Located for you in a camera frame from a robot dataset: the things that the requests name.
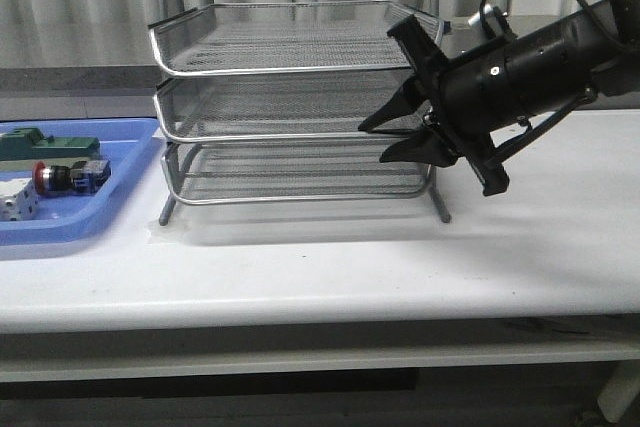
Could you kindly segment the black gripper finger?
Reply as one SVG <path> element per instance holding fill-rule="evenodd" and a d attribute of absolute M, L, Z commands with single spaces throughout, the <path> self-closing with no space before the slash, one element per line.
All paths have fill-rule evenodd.
<path fill-rule="evenodd" d="M 358 130 L 370 132 L 386 122 L 414 114 L 427 99 L 427 92 L 419 80 L 406 80 L 389 101 L 359 124 Z"/>
<path fill-rule="evenodd" d="M 380 156 L 381 163 L 415 162 L 437 167 L 453 166 L 458 152 L 439 127 L 426 127 L 419 133 L 388 147 Z"/>

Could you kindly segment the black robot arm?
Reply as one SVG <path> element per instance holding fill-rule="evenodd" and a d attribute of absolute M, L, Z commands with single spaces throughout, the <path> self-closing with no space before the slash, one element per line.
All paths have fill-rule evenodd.
<path fill-rule="evenodd" d="M 639 0 L 576 0 L 580 10 L 526 36 L 499 9 L 480 10 L 486 40 L 449 59 L 415 16 L 394 25 L 414 73 L 359 126 L 369 132 L 431 105 L 424 127 L 390 146 L 382 162 L 450 167 L 466 158 L 486 196 L 503 193 L 503 163 L 599 95 L 639 89 Z"/>

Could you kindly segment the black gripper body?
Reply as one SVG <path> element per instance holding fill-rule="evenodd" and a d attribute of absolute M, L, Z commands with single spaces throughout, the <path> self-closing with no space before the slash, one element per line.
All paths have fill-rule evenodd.
<path fill-rule="evenodd" d="M 501 121 L 490 106 L 488 81 L 471 62 L 456 65 L 447 58 L 413 16 L 394 25 L 387 35 L 399 44 L 413 67 L 414 75 L 408 80 L 419 80 L 427 92 L 431 116 L 424 128 L 444 131 L 458 159 L 463 157 L 472 166 L 485 196 L 505 192 L 509 177 L 504 167 L 488 165 L 496 151 L 490 132 Z"/>

